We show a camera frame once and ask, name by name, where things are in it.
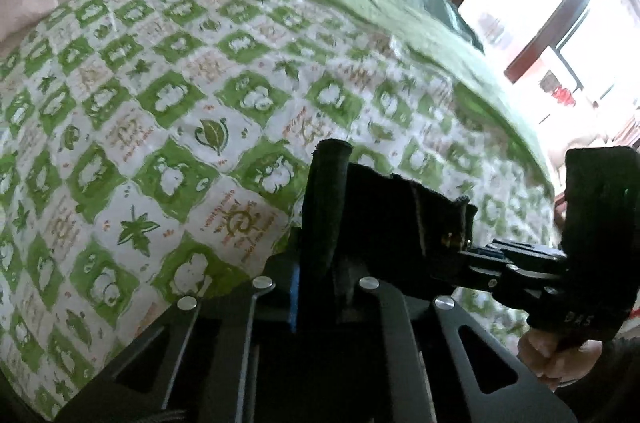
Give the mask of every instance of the bed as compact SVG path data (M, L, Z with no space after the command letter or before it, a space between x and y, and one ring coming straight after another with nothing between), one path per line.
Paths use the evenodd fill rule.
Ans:
M506 80L409 0L27 12L0 63L0 370L46 419L182 295L284 250L324 138L471 197L476 243L548 243L546 156Z

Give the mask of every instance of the hand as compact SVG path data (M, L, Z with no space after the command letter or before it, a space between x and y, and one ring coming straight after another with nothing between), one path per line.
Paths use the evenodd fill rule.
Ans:
M551 390L585 377L602 354L602 342L587 340L580 347L556 352L562 337L530 329L518 342L518 358Z

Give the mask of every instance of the black mechanical device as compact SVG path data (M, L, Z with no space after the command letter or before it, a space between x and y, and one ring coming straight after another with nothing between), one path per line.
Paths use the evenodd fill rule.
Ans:
M184 297L59 423L575 422L450 296L491 292L566 345L612 339L640 286L640 155L567 154L562 251L475 246L477 211L319 143L302 229L225 297Z

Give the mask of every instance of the screw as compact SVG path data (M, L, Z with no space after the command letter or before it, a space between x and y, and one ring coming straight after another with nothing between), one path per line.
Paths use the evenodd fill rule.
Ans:
M271 280L271 277L260 275L259 277L254 278L252 284L255 289L267 289L273 286L273 280Z
M178 309L182 311L191 311L198 305L198 301L194 297L182 297L178 300Z
M433 303L436 305L436 308L442 309L445 311L449 311L450 309L453 309L454 306L456 305L456 303L453 301L453 298L448 297L446 295L441 295L439 297L436 297L436 300L434 300Z
M380 281L378 281L375 277L362 277L358 284L362 289L366 289L369 291L373 291L374 289L378 289L380 286Z

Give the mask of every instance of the black cloth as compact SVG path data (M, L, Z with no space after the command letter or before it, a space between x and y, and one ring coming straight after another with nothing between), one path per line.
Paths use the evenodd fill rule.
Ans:
M556 394L580 423L638 423L640 338L606 342L591 372Z

